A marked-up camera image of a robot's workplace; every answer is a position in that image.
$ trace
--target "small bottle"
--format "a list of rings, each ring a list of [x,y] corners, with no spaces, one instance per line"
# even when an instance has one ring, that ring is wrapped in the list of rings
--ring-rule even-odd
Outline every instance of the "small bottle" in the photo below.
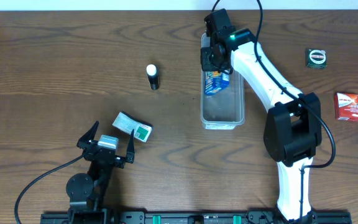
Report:
[[[157,67],[153,64],[150,64],[146,67],[146,72],[152,90],[158,89],[160,87],[160,80],[158,80]]]

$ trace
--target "wooden table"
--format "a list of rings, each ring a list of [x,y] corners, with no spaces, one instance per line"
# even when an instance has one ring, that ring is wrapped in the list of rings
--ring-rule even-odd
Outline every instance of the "wooden table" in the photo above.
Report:
[[[129,136],[111,124],[118,112],[153,124],[135,142],[134,164],[116,169],[109,206],[148,211],[271,208],[278,198],[276,163],[262,141],[266,112],[246,84],[246,122],[208,131],[200,120],[200,37],[207,11],[0,12],[0,223],[13,223],[21,190],[46,170],[81,154],[78,138],[100,121],[96,138]],[[256,31],[258,11],[231,11],[237,27]],[[337,156],[312,170],[317,209],[348,209],[358,223],[358,123],[334,119],[334,93],[358,93],[358,11],[266,11],[260,42],[279,71],[321,100]],[[324,49],[328,67],[305,68],[305,48]],[[154,63],[160,89],[145,73]],[[315,164],[331,148],[323,133]],[[35,184],[22,199],[23,223],[65,211],[67,180],[84,160]]]

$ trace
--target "white wall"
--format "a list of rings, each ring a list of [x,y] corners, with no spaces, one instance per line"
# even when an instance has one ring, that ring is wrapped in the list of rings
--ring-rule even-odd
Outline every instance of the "white wall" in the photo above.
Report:
[[[261,0],[264,9],[358,9],[358,0]],[[0,0],[6,10],[210,10],[215,0]],[[257,9],[256,0],[221,0],[217,9]]]

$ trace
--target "red box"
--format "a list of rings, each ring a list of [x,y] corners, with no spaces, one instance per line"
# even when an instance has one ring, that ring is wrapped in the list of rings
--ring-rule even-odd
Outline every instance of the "red box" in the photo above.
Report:
[[[334,103],[336,119],[358,121],[358,94],[336,93]]]

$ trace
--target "green box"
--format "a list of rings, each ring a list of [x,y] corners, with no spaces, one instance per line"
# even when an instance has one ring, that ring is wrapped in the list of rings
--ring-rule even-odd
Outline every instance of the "green box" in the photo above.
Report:
[[[327,67],[327,55],[325,50],[306,49],[306,67],[325,68]]]

